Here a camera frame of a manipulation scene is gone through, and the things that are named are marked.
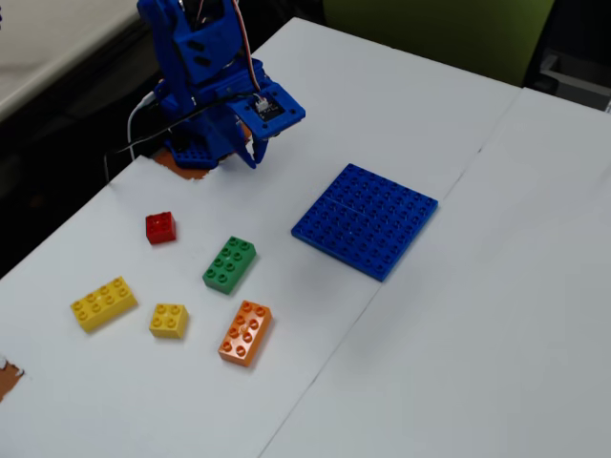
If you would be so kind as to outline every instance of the orange lego brick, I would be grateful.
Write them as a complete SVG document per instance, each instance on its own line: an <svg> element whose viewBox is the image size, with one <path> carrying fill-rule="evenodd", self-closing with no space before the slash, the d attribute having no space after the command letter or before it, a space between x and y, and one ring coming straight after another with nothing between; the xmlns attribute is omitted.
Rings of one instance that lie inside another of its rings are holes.
<svg viewBox="0 0 611 458"><path fill-rule="evenodd" d="M254 302L242 302L219 347L221 358L249 367L272 320L269 308Z"/></svg>

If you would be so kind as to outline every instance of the brown object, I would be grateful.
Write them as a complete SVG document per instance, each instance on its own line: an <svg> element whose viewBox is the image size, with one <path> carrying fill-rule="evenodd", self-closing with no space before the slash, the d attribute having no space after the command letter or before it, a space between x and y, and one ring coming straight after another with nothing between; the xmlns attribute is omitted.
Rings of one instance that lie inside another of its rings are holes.
<svg viewBox="0 0 611 458"><path fill-rule="evenodd" d="M18 373L19 367L8 361L6 367L0 369L0 402L2 402L5 395L17 385L17 382L23 376L23 372L20 375L17 375Z"/></svg>

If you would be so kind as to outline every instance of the green lego brick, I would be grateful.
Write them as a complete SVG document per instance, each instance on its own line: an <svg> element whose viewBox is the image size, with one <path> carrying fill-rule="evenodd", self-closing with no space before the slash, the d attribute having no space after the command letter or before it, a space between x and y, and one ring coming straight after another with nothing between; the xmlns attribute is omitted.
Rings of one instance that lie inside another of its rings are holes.
<svg viewBox="0 0 611 458"><path fill-rule="evenodd" d="M203 281L209 288L230 294L255 256L255 245L232 237L203 274Z"/></svg>

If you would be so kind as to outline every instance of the wire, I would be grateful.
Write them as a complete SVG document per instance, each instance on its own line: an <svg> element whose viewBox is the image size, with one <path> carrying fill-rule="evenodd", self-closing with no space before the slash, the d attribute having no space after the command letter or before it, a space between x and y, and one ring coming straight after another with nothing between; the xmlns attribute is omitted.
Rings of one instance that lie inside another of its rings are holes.
<svg viewBox="0 0 611 458"><path fill-rule="evenodd" d="M155 93L151 91L148 94L146 94L144 97L142 97L142 100L140 100L140 102L136 105L136 107L130 113L130 117L127 118L127 142L128 143L132 142L132 120L134 119L134 116L136 115L137 111L147 105L150 105L154 101L155 101ZM134 147L133 146L130 146L130 156L132 157L132 162L134 162L136 160L136 157L134 156Z"/></svg>
<svg viewBox="0 0 611 458"><path fill-rule="evenodd" d="M240 11L240 7L238 6L238 0L231 0L233 3L233 9L236 11L236 15L238 16L238 22L240 22L240 30L242 31L242 41L244 42L244 47L246 50L246 60L248 61L248 72L250 73L250 80L252 81L252 85L255 87L255 91L258 93L261 91L261 86L259 86L259 82L257 81L257 76L255 75L255 68L252 65L252 56L250 55L250 45L248 44L248 34L246 33L246 26L244 25L244 19L242 17L242 12Z"/></svg>
<svg viewBox="0 0 611 458"><path fill-rule="evenodd" d="M196 26L200 22L201 8L202 7L203 7L203 0L200 1L200 9L198 10L198 17L196 17L196 19L195 19Z"/></svg>
<svg viewBox="0 0 611 458"><path fill-rule="evenodd" d="M149 140L155 138L156 136L160 136L165 131L171 131L173 128L175 128L179 124L183 123L184 121L186 121L188 119L191 119L192 117L197 116L200 113L205 112L206 110L208 110L210 108L218 107L219 105L222 105L222 104L227 103L229 101L239 100L239 99L243 99L243 98L248 98L248 97L251 97L253 94L254 93L237 93L237 94L229 95L227 97L218 98L217 100L215 100L213 102L207 103L206 105L202 105L199 108L196 108L194 111L184 115L183 117L177 119L176 121L174 121L171 124L163 127L162 129L159 129L154 134L140 136L140 137L136 138L134 141L129 142L125 146L122 146L122 147L120 147L120 148L118 148L116 150L104 153L104 176L106 177L106 182L107 183L110 182L110 177L109 177L109 173L108 173L108 155L117 155L118 153L122 153L124 151L131 150L136 145L138 145L140 143L144 143L145 141L149 141Z"/></svg>

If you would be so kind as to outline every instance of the white table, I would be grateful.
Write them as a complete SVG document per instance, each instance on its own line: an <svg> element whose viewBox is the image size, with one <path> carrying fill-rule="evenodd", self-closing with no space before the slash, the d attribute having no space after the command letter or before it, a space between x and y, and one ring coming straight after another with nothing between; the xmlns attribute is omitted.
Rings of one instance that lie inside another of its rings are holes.
<svg viewBox="0 0 611 458"><path fill-rule="evenodd" d="M139 158L0 281L0 351L26 370L7 456L258 456L381 286L292 226L349 162L443 199L519 93L299 20L257 57L307 110L258 170L232 156L190 182ZM167 210L179 241L151 247L144 218ZM259 258L226 297L200 276L230 235ZM117 275L139 306L88 336L70 304ZM275 317L249 369L217 354L244 299ZM184 342L150 335L158 302L187 306Z"/></svg>
<svg viewBox="0 0 611 458"><path fill-rule="evenodd" d="M137 20L136 0L2 0L0 121Z"/></svg>
<svg viewBox="0 0 611 458"><path fill-rule="evenodd" d="M522 92L263 458L609 456L610 132Z"/></svg>

